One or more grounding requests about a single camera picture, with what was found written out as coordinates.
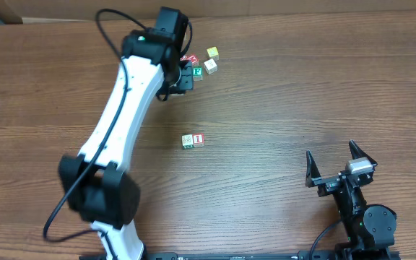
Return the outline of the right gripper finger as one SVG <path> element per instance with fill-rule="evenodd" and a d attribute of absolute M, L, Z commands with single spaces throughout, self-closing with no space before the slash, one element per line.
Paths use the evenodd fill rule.
<path fill-rule="evenodd" d="M 316 165 L 311 151 L 306 151 L 306 175 L 305 175 L 305 186 L 314 187 L 321 180 L 321 174 Z"/>
<path fill-rule="evenodd" d="M 350 152 L 351 152 L 351 155 L 352 155 L 353 160 L 356 160 L 356 159 L 360 159 L 362 157 L 365 157 L 372 164 L 373 167 L 376 167 L 377 166 L 377 162 L 371 156 L 369 156 L 368 154 L 366 154 L 356 144 L 356 142 L 353 139 L 351 139 L 348 144 L 349 144 L 349 148 L 350 148 Z"/>

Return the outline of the red I block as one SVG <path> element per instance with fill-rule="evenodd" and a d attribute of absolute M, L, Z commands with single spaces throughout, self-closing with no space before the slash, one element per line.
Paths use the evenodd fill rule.
<path fill-rule="evenodd" d="M 193 146 L 194 147 L 203 147 L 204 146 L 204 135 L 203 133 L 192 134 L 193 137 Z"/>

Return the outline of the white green picture block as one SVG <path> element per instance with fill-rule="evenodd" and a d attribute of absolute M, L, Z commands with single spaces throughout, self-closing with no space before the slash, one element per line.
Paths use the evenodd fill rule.
<path fill-rule="evenodd" d="M 182 147 L 184 149 L 194 148 L 194 139 L 192 134 L 186 134 L 181 137 Z"/>

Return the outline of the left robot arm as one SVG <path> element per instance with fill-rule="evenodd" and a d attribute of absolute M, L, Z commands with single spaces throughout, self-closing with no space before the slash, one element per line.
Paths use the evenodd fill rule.
<path fill-rule="evenodd" d="M 140 189 L 127 172 L 152 100 L 164 102 L 194 88 L 192 64 L 182 59 L 190 46 L 184 38 L 191 36 L 189 18 L 162 7 L 154 27 L 139 25 L 120 48 L 113 47 L 119 67 L 103 114 L 78 155 L 64 155 L 58 165 L 65 194 L 46 223 L 68 204 L 98 234 L 102 259 L 146 255 L 134 224 Z"/>

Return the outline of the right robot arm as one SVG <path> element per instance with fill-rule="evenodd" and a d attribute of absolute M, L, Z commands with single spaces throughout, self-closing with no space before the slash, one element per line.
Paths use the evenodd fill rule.
<path fill-rule="evenodd" d="M 328 259 L 398 259 L 398 252 L 389 251 L 395 244 L 396 212 L 382 204 L 368 204 L 361 190 L 373 181 L 378 163 L 355 141 L 349 141 L 349 148 L 352 159 L 331 178 L 321 177 L 311 152 L 306 152 L 305 185 L 316 187 L 320 197 L 333 196 L 339 212 L 339 219 L 318 235 L 307 257 L 314 259 L 320 254 Z M 343 224 L 347 242 L 336 244 L 333 251 L 317 252 L 319 241 L 338 224 Z"/>

